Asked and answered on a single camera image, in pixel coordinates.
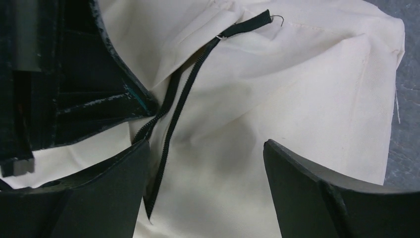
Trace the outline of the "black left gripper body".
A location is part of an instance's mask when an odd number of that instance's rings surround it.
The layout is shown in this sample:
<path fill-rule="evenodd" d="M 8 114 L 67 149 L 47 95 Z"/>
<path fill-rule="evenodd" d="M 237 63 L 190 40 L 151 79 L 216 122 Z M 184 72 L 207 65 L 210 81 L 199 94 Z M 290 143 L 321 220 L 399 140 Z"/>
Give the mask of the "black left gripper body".
<path fill-rule="evenodd" d="M 0 171 L 32 173 L 42 113 L 54 113 L 62 29 L 60 0 L 0 3 Z"/>

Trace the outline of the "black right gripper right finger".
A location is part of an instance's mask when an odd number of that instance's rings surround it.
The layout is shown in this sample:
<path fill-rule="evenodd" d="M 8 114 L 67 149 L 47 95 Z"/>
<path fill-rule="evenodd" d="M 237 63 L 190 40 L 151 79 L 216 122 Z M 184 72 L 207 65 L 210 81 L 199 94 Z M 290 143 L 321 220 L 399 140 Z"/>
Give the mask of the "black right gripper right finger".
<path fill-rule="evenodd" d="M 420 193 L 340 174 L 274 140 L 263 159 L 284 238 L 417 238 Z"/>

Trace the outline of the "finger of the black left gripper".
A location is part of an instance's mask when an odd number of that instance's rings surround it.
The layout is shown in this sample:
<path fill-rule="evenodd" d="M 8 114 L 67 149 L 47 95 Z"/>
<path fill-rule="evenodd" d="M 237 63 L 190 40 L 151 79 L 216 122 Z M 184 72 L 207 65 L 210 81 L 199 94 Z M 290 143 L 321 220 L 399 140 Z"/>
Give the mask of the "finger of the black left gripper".
<path fill-rule="evenodd" d="M 41 71 L 31 73 L 33 150 L 70 145 L 158 104 L 116 52 L 96 0 L 40 0 Z"/>

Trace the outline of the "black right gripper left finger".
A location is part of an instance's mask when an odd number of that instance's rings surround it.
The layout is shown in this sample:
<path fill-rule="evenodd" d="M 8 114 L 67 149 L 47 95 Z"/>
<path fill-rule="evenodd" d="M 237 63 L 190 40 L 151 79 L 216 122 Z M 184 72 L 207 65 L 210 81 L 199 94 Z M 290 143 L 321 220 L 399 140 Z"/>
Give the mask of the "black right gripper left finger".
<path fill-rule="evenodd" d="M 149 143 L 143 140 L 107 160 L 40 187 L 1 192 L 1 237 L 132 237 L 149 155 Z"/>

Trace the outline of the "beige canvas backpack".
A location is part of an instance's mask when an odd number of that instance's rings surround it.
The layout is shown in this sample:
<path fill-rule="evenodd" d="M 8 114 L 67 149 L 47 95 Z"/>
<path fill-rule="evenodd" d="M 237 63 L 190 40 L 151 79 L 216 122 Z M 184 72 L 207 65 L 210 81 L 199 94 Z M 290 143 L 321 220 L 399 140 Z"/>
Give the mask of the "beige canvas backpack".
<path fill-rule="evenodd" d="M 150 146 L 132 238 L 283 238 L 263 159 L 274 140 L 383 185 L 403 20 L 364 0 L 98 0 L 147 118 L 32 150 L 37 188 Z"/>

